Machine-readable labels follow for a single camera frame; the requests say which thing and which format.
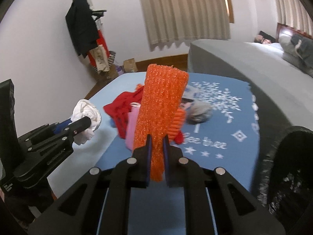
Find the cardboard box under rack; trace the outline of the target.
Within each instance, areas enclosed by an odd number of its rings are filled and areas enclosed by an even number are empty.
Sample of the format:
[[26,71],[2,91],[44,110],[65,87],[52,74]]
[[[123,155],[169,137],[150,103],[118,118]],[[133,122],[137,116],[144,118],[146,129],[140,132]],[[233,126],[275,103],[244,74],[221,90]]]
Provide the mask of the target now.
[[110,69],[108,72],[104,72],[104,71],[98,72],[97,70],[95,71],[95,79],[97,81],[112,81],[117,77],[118,77],[118,72],[114,64],[110,66]]

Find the red hanging garment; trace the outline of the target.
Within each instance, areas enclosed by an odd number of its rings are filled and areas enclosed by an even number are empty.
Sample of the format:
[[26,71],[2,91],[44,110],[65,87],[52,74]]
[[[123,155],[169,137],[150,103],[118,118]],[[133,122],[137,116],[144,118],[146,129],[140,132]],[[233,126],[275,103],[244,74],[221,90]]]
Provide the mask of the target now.
[[99,38],[97,39],[97,47],[88,52],[88,58],[92,67],[98,72],[109,71],[109,50],[101,30],[98,30]]

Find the grey crumpled wad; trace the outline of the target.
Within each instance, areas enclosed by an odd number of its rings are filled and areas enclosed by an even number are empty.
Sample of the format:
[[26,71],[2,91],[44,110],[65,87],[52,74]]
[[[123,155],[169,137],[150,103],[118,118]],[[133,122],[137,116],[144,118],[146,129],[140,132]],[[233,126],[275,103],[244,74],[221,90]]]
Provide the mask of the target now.
[[200,124],[208,121],[213,114],[213,108],[208,102],[195,100],[187,112],[189,124]]

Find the wooden headboard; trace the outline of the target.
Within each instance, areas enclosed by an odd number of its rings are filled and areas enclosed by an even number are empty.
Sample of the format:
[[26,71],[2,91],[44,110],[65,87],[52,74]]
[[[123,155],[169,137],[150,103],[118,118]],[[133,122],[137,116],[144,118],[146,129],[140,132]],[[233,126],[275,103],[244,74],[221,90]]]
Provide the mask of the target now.
[[309,35],[308,33],[304,32],[304,31],[297,30],[293,27],[290,27],[290,26],[282,24],[282,23],[277,23],[277,27],[276,27],[276,41],[277,42],[279,42],[279,38],[281,36],[292,37],[294,34],[298,34],[298,35],[301,35],[303,37],[312,39],[312,36]]

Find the orange ribbed foam net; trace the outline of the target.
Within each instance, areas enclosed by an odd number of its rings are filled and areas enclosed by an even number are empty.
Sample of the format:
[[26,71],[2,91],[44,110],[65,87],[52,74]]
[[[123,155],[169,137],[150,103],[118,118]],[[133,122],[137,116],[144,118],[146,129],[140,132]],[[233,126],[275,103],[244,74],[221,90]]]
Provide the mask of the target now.
[[183,108],[178,108],[174,114],[172,124],[167,132],[169,141],[174,141],[176,144],[181,144],[183,142],[183,133],[181,128],[185,123],[185,119],[185,110]]

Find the white tissue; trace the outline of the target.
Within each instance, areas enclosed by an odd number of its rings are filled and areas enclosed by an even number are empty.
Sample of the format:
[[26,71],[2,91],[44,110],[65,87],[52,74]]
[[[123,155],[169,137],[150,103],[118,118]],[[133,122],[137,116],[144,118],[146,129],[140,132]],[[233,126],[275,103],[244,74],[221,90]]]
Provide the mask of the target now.
[[81,122],[81,129],[74,136],[74,142],[77,145],[85,144],[95,135],[99,128],[102,117],[98,109],[89,100],[81,99],[73,109],[71,122]]

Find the beige right window curtain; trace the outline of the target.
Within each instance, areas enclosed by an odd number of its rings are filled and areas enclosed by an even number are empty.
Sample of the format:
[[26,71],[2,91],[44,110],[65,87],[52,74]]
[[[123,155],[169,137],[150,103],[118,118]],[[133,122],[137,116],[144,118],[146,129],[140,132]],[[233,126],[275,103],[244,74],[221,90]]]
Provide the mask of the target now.
[[278,22],[312,36],[312,19],[300,0],[275,0]]

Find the orange sparkly foam net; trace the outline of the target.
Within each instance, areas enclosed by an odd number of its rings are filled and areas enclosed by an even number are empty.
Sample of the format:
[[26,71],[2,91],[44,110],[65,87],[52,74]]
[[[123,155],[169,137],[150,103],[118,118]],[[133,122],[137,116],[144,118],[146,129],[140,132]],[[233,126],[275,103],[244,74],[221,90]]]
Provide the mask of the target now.
[[189,75],[177,68],[151,64],[146,71],[141,106],[137,117],[133,148],[152,137],[150,179],[162,181],[164,167],[162,141],[174,121]]

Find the black hanging jacket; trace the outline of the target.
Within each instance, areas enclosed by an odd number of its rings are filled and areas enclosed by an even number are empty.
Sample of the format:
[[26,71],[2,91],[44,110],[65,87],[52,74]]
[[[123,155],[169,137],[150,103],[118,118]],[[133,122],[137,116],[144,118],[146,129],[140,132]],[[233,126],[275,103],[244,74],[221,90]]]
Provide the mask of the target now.
[[87,0],[73,0],[65,19],[77,55],[86,58],[91,49],[98,47],[99,38]]

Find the striped basket bag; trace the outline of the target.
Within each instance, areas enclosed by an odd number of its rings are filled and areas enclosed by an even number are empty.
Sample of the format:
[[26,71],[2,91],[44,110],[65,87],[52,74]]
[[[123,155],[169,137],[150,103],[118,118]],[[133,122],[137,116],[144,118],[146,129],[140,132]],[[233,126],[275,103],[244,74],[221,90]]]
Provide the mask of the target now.
[[115,61],[116,53],[114,51],[109,51],[109,57],[104,56],[103,54],[98,54],[94,59],[94,68],[98,72],[104,71],[108,72],[110,66],[113,65]]

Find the pink mesh mask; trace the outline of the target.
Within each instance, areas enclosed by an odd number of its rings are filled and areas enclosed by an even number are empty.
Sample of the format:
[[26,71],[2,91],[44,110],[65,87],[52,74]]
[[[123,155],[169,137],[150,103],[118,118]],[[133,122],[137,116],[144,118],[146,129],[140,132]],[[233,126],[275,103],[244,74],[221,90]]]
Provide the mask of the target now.
[[126,137],[125,137],[125,144],[129,150],[134,149],[134,137],[135,137],[135,130],[137,124],[137,118],[139,115],[139,109],[141,104],[138,102],[132,102],[130,104],[131,110],[128,113],[128,123],[126,127]]

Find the red foam net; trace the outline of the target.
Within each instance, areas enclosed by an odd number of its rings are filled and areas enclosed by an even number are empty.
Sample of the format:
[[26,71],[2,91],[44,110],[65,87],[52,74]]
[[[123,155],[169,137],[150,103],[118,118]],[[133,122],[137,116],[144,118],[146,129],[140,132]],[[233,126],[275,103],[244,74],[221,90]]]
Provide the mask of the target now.
[[103,107],[113,122],[113,126],[117,128],[120,138],[125,139],[126,127],[128,123],[128,113],[131,110],[130,104],[138,102],[141,104],[144,86],[138,84],[135,92],[123,92],[115,100]]

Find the beige window curtain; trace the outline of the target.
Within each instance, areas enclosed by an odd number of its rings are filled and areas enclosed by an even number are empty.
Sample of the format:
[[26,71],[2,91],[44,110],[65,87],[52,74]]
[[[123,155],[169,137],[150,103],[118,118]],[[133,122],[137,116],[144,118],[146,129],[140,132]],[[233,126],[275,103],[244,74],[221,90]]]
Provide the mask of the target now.
[[140,1],[150,45],[231,38],[227,0]]
[[300,0],[275,0],[278,22],[312,36],[312,19]]

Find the grey bed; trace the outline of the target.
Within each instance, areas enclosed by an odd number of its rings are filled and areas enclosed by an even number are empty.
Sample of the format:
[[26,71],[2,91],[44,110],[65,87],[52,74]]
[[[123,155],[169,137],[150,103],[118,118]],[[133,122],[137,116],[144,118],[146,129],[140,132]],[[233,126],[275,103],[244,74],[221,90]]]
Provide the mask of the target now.
[[239,73],[259,87],[292,125],[312,129],[312,77],[283,59],[283,51],[253,42],[201,39],[190,44],[188,71]]

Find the dark bedside item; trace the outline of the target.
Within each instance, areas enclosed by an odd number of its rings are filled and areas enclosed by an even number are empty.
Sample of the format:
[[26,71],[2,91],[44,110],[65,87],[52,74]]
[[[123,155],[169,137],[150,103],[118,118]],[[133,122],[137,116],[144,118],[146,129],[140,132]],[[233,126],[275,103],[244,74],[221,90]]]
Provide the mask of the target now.
[[269,34],[260,31],[259,34],[257,34],[254,38],[255,43],[261,43],[261,44],[272,44],[276,43],[276,39]]

